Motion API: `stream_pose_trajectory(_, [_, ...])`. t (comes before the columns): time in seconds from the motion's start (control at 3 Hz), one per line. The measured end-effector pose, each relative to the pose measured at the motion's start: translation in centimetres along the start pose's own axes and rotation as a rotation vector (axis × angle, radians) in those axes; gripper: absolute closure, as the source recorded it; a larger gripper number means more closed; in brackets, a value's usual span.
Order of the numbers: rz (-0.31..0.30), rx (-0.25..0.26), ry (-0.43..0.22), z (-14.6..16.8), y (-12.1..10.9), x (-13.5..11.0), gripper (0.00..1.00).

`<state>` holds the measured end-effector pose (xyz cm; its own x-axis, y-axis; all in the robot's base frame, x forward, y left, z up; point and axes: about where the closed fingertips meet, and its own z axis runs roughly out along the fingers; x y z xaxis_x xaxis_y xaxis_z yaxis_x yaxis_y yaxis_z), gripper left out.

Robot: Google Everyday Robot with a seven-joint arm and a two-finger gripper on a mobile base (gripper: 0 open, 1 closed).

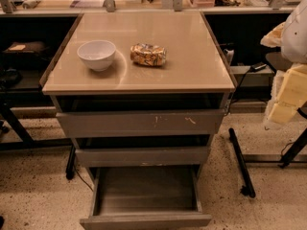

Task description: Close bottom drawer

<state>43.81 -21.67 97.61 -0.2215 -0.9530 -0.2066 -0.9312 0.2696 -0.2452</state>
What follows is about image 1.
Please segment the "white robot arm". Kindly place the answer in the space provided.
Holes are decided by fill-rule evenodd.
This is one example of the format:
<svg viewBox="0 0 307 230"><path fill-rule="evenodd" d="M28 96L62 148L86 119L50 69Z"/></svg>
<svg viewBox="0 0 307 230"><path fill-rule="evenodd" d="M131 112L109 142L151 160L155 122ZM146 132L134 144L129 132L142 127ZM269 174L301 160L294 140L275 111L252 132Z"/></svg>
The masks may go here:
<svg viewBox="0 0 307 230"><path fill-rule="evenodd" d="M267 127L281 126L307 103L307 0L302 0L285 22L264 35L260 44L280 47L281 56L292 64L273 78L272 98L265 111Z"/></svg>

